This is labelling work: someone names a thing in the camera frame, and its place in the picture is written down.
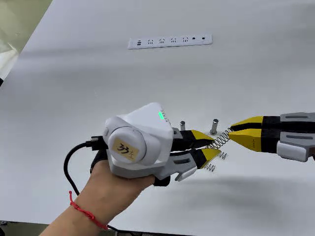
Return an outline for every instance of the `electrical outlet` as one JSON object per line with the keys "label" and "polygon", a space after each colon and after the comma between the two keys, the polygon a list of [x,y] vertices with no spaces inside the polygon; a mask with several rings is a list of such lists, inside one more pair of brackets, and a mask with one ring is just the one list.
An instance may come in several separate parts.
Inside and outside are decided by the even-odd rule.
{"label": "electrical outlet", "polygon": [[179,47],[212,44],[211,34],[181,35],[169,37],[131,38],[128,49]]}

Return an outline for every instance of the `screw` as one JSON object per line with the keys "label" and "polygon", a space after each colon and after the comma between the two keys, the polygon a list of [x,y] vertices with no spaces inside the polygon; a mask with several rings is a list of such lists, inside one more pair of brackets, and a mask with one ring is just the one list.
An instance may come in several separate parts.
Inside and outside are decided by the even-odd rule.
{"label": "screw", "polygon": [[218,122],[219,122],[218,119],[214,119],[214,120],[213,120],[213,122],[212,122],[212,127],[211,127],[211,130],[210,130],[210,134],[212,134],[212,135],[216,135],[216,134],[217,134]]}
{"label": "screw", "polygon": [[181,131],[184,131],[184,130],[186,130],[186,128],[185,128],[185,121],[181,121]]}

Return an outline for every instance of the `black cable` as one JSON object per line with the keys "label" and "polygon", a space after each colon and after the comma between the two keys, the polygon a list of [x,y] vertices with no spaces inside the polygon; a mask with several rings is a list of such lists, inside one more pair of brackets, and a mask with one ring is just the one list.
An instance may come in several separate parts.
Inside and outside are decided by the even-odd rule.
{"label": "black cable", "polygon": [[[64,172],[65,177],[67,178],[67,180],[68,180],[69,183],[71,184],[71,186],[72,186],[72,188],[73,188],[73,190],[74,190],[74,192],[75,192],[75,194],[76,194],[77,196],[79,196],[80,192],[79,192],[77,186],[75,185],[75,183],[73,182],[72,178],[71,178],[70,175],[69,175],[69,171],[68,171],[69,160],[70,160],[71,156],[72,156],[77,150],[79,150],[79,149],[81,149],[81,148],[92,147],[92,149],[94,149],[93,143],[96,144],[97,142],[99,142],[99,140],[94,140],[94,141],[92,140],[92,141],[87,141],[87,142],[85,142],[85,143],[79,144],[79,145],[75,146],[73,149],[71,149],[71,151],[70,151],[70,152],[67,154],[67,156],[65,157],[65,160],[64,160],[64,163],[63,163],[63,172]],[[107,225],[107,227],[108,227],[109,229],[112,229],[112,230],[117,231],[117,232],[119,232],[119,233],[131,234],[131,236],[136,236],[136,235],[134,235],[131,231],[119,230],[119,229],[117,229],[117,228],[115,228],[115,227],[113,227],[113,226],[111,226],[111,225]]]}
{"label": "black cable", "polygon": [[64,163],[63,163],[63,172],[64,172],[64,175],[65,177],[67,178],[67,180],[69,181],[69,183],[71,184],[75,194],[77,196],[79,196],[80,192],[79,190],[77,189],[77,186],[75,186],[75,183],[73,182],[73,180],[71,179],[70,175],[69,175],[69,172],[68,172],[68,164],[69,164],[69,160],[70,160],[70,157],[79,149],[81,148],[85,148],[87,147],[87,143],[82,143],[82,144],[79,144],[77,146],[75,146],[73,149],[71,149],[71,151],[67,154],[67,156],[65,157],[65,160],[64,160]]}

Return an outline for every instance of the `metal spring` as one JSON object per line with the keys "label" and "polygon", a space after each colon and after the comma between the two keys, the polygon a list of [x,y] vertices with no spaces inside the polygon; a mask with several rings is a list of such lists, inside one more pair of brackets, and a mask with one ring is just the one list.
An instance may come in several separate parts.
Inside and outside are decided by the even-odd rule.
{"label": "metal spring", "polygon": [[227,156],[228,156],[227,153],[224,151],[218,155],[218,157],[221,158],[222,160],[225,160]]}
{"label": "metal spring", "polygon": [[228,128],[227,130],[225,130],[220,136],[218,136],[213,143],[207,145],[207,148],[211,148],[211,149],[219,149],[221,148],[224,144],[227,143],[227,141],[230,140],[230,138],[228,137],[228,134],[233,132],[232,129]]}
{"label": "metal spring", "polygon": [[205,167],[203,169],[209,171],[209,172],[213,172],[215,171],[216,166],[214,164],[212,164],[211,162],[208,162],[207,165],[205,165]]}

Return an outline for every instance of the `white table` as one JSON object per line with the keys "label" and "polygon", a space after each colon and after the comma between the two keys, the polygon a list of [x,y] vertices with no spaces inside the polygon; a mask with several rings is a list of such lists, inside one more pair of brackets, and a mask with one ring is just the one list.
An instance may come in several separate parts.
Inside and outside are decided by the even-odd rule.
{"label": "white table", "polygon": [[[104,121],[151,101],[207,131],[314,112],[315,0],[54,0],[0,88],[0,219],[52,222],[71,189],[63,160]],[[213,34],[211,46],[127,50],[130,37]],[[230,141],[217,171],[150,187],[111,224],[190,235],[315,231],[315,162]],[[95,153],[69,170],[82,189]]]}

